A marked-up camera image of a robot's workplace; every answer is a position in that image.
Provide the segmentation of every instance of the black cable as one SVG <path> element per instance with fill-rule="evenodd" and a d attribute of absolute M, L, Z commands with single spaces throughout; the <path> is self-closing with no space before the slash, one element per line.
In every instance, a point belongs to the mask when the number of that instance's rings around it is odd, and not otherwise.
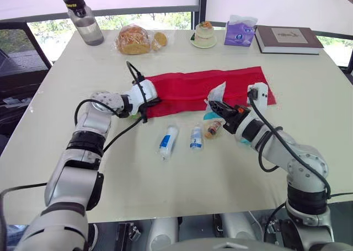
<path fill-rule="evenodd" d="M 331 197 L 344 196 L 344 195 L 352 195 L 352 194 L 353 194 L 353 192 L 337 193 L 337 194 L 332 194 Z"/>
<path fill-rule="evenodd" d="M 140 112 L 141 112 L 141 116 L 143 118 L 143 123 L 145 123 L 145 122 L 147 122 L 147 99 L 146 99 L 146 94 L 144 93 L 142 86 L 140 85 L 140 79 L 143 80 L 144 76 L 141 75 L 141 72 L 135 66 L 133 66 L 131 64 L 131 62 L 126 61 L 126 65 L 127 65 L 127 68 L 129 69 L 131 75 L 133 76 L 138 88 L 140 89 L 142 97 L 143 97 L 144 105 L 142 106 L 142 108 L 143 108 L 142 112 L 141 111 Z M 132 69 L 134 69 L 136 71 L 138 78 L 136 78 Z"/>
<path fill-rule="evenodd" d="M 5 194 L 11 191 L 20 190 L 20 189 L 29 189 L 29 188 L 36 188 L 38 186 L 45 186 L 47 183 L 40 183 L 40 184 L 33 184 L 33 185 L 26 185 L 26 186 L 15 186 L 13 188 L 5 189 L 0 193 L 0 250 L 6 251 L 7 246 L 7 227 L 6 227 L 6 220 L 4 216 L 4 197 Z"/>
<path fill-rule="evenodd" d="M 270 217 L 267 219 L 266 224 L 265 224 L 265 230 L 264 230 L 264 242 L 266 243 L 266 239 L 267 239 L 267 229 L 269 228 L 270 222 L 271 220 L 275 217 L 276 213 L 282 209 L 284 206 L 286 205 L 286 203 L 282 203 L 280 206 L 278 206 L 270 215 Z"/>
<path fill-rule="evenodd" d="M 275 130 L 279 131 L 279 130 L 283 130 L 283 128 L 282 127 L 276 127 Z M 267 172 L 267 173 L 273 172 L 273 171 L 275 171 L 276 169 L 279 168 L 279 166 L 276 165 L 275 167 L 267 169 L 267 168 L 264 167 L 264 164 L 263 164 L 263 151 L 264 151 L 265 145 L 267 144 L 267 142 L 269 141 L 271 136 L 272 136 L 272 132 L 268 132 L 265 135 L 265 138 L 264 138 L 264 140 L 263 140 L 263 142 L 262 142 L 262 144 L 261 144 L 261 146 L 259 148 L 259 165 L 260 165 L 260 168 L 263 171 Z"/>
<path fill-rule="evenodd" d="M 86 103 L 86 102 L 94 102 L 94 103 L 97 103 L 99 105 L 102 105 L 103 107 L 105 107 L 106 109 L 110 110 L 111 112 L 113 112 L 114 115 L 116 115 L 117 117 L 119 117 L 119 114 L 114 110 L 112 109 L 110 106 L 104 104 L 103 102 L 100 102 L 98 100 L 95 100 L 95 99 L 85 99 L 83 101 L 81 101 L 78 106 L 76 107 L 76 110 L 75 110 L 75 115 L 74 115 L 74 121 L 75 121 L 75 125 L 77 125 L 77 115 L 78 115 L 78 112 L 79 112 L 79 109 L 81 108 L 81 106 Z"/>
<path fill-rule="evenodd" d="M 109 147 L 124 133 L 128 132 L 130 129 L 132 129 L 133 127 L 135 127 L 140 121 L 142 120 L 142 117 L 139 117 L 133 124 L 131 124 L 129 127 L 127 127 L 126 129 L 124 129 L 121 133 L 119 133 L 118 135 L 116 135 L 108 144 L 107 146 L 104 147 L 103 152 L 105 152 L 106 150 L 109 149 Z"/>
<path fill-rule="evenodd" d="M 277 139 L 280 141 L 280 143 L 285 147 L 285 149 L 294 157 L 295 160 L 298 161 L 299 164 L 307 168 L 310 172 L 312 172 L 314 175 L 316 175 L 322 183 L 325 184 L 326 190 L 327 190 L 327 199 L 331 198 L 331 187 L 330 184 L 327 182 L 327 180 L 320 175 L 319 172 L 317 172 L 314 168 L 309 166 L 307 163 L 305 163 L 294 151 L 288 146 L 285 140 L 279 135 L 279 133 L 273 128 L 273 126 L 267 121 L 267 119 L 261 114 L 261 112 L 258 110 L 256 107 L 254 100 L 253 100 L 253 92 L 252 90 L 248 92 L 248 97 L 251 106 L 253 107 L 254 111 L 256 114 L 259 116 L 259 118 L 264 122 L 264 124 L 271 130 L 271 132 L 277 137 Z"/>

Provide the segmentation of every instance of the small plate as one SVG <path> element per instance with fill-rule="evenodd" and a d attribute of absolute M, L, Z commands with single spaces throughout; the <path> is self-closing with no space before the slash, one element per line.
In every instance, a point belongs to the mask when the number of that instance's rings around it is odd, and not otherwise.
<path fill-rule="evenodd" d="M 196 44 L 196 43 L 195 43 L 195 40 L 191 40 L 191 39 L 190 39 L 190 42 L 191 42 L 191 44 L 193 44 L 195 47 L 198 47 L 198 48 L 201 48 L 201 49 L 208 49 L 208 48 L 212 48 L 213 46 L 215 46 L 215 45 L 217 44 L 217 38 L 216 38 L 216 36 L 213 36 L 212 38 L 213 38 L 214 42 L 213 42 L 211 45 L 207 45 L 207 46 L 202 46 L 202 45 Z"/>

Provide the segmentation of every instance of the white table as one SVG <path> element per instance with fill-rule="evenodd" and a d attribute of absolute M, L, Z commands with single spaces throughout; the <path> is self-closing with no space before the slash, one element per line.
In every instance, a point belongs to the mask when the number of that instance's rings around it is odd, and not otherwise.
<path fill-rule="evenodd" d="M 163 51 L 124 56 L 112 49 L 117 31 L 105 31 L 105 42 L 87 46 L 75 33 L 54 64 L 0 158 L 0 189 L 48 181 L 74 130 L 77 104 L 97 90 L 122 93 L 132 78 L 125 61 L 146 76 L 166 72 L 233 70 L 261 66 L 277 105 L 266 117 L 299 143 L 317 148 L 329 165 L 333 193 L 353 191 L 353 87 L 330 57 L 264 55 L 250 48 L 218 44 L 198 49 L 192 31 L 169 31 Z M 120 138 L 104 155 L 103 191 L 90 222 L 270 209 L 287 193 L 286 173 L 264 173 L 258 154 L 237 143 L 225 130 L 206 140 L 202 152 L 189 148 L 190 132 L 203 111 L 149 119 Z M 133 121 L 113 118 L 108 141 Z M 172 158 L 161 162 L 156 151 L 169 123 L 180 127 Z M 330 202 L 352 200 L 336 197 Z M 16 191 L 6 197 L 9 223 L 27 224 L 45 208 L 44 188 Z"/>

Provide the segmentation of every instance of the small bottle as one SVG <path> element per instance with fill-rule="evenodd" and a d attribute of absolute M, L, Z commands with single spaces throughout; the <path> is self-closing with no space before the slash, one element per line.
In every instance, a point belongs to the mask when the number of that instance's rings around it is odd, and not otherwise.
<path fill-rule="evenodd" d="M 179 129 L 176 126 L 169 126 L 167 128 L 167 133 L 159 145 L 159 154 L 162 156 L 163 160 L 168 160 L 170 158 L 178 133 Z"/>
<path fill-rule="evenodd" d="M 202 132 L 201 127 L 197 124 L 193 130 L 191 131 L 190 137 L 190 149 L 192 150 L 201 150 L 203 147 L 202 145 Z"/>
<path fill-rule="evenodd" d="M 215 120 L 214 122 L 212 122 L 212 124 L 210 125 L 210 127 L 208 127 L 207 132 L 205 133 L 205 137 L 208 139 L 213 138 L 218 129 L 221 127 L 222 123 L 219 120 Z"/>
<path fill-rule="evenodd" d="M 64 0 L 64 2 L 68 8 L 67 14 L 84 42 L 91 46 L 101 44 L 104 41 L 103 34 L 95 21 L 92 10 L 84 0 Z"/>

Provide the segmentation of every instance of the white bottle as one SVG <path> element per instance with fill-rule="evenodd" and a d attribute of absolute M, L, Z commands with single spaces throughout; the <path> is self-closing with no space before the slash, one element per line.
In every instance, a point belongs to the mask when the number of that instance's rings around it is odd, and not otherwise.
<path fill-rule="evenodd" d="M 172 154 L 175 139 L 177 139 L 179 129 L 176 126 L 168 126 L 167 133 L 159 145 L 159 153 L 163 160 L 168 160 Z"/>
<path fill-rule="evenodd" d="M 197 124 L 192 132 L 190 137 L 190 149 L 192 150 L 201 150 L 203 147 L 202 145 L 202 132 L 201 127 Z"/>

